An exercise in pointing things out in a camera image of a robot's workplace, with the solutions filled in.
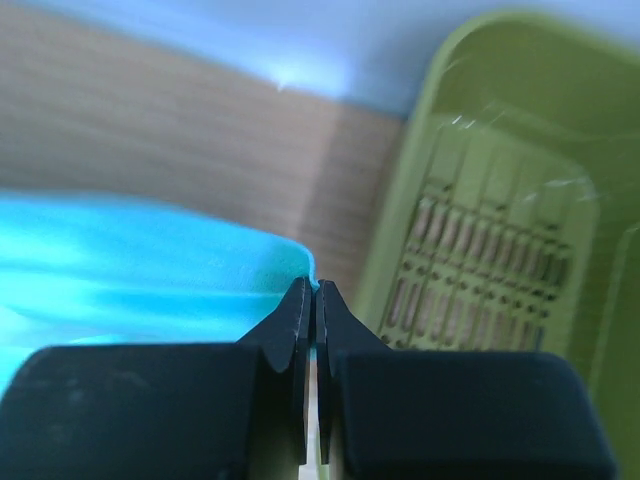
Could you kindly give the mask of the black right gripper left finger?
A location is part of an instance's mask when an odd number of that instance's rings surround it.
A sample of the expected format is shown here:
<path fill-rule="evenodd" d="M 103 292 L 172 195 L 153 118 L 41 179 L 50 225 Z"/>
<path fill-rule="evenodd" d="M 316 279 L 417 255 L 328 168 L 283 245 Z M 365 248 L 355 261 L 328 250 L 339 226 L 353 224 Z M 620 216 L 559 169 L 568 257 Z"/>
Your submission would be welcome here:
<path fill-rule="evenodd" d="M 233 343 L 56 346 L 1 399 L 5 479 L 294 479 L 307 456 L 311 284 Z"/>

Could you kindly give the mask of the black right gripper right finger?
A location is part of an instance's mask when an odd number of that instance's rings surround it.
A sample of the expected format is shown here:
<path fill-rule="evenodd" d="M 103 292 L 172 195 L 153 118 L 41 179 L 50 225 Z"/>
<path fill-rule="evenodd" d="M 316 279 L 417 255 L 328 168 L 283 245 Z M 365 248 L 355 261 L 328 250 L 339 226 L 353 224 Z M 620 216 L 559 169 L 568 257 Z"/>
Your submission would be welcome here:
<path fill-rule="evenodd" d="M 336 285 L 315 297 L 327 479 L 614 479 L 575 370 L 541 352 L 394 350 Z"/>

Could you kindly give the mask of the green plastic basket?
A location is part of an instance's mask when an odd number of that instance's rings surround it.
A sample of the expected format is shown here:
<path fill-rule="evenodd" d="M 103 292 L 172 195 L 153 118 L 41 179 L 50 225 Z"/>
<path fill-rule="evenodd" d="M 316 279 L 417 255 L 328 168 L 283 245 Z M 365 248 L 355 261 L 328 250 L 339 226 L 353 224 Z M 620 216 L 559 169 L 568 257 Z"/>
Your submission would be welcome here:
<path fill-rule="evenodd" d="M 493 12 L 436 52 L 353 312 L 400 349 L 572 363 L 639 475 L 639 52 Z"/>

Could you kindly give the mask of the teal t shirt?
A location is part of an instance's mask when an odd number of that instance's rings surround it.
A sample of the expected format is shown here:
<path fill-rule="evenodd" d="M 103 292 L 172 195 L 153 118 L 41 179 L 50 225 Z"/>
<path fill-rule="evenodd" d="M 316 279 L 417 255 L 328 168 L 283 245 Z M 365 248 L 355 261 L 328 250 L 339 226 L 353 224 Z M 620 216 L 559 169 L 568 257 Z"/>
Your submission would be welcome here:
<path fill-rule="evenodd" d="M 49 346 L 235 341 L 315 275 L 305 246 L 191 210 L 5 193 L 1 381 Z"/>

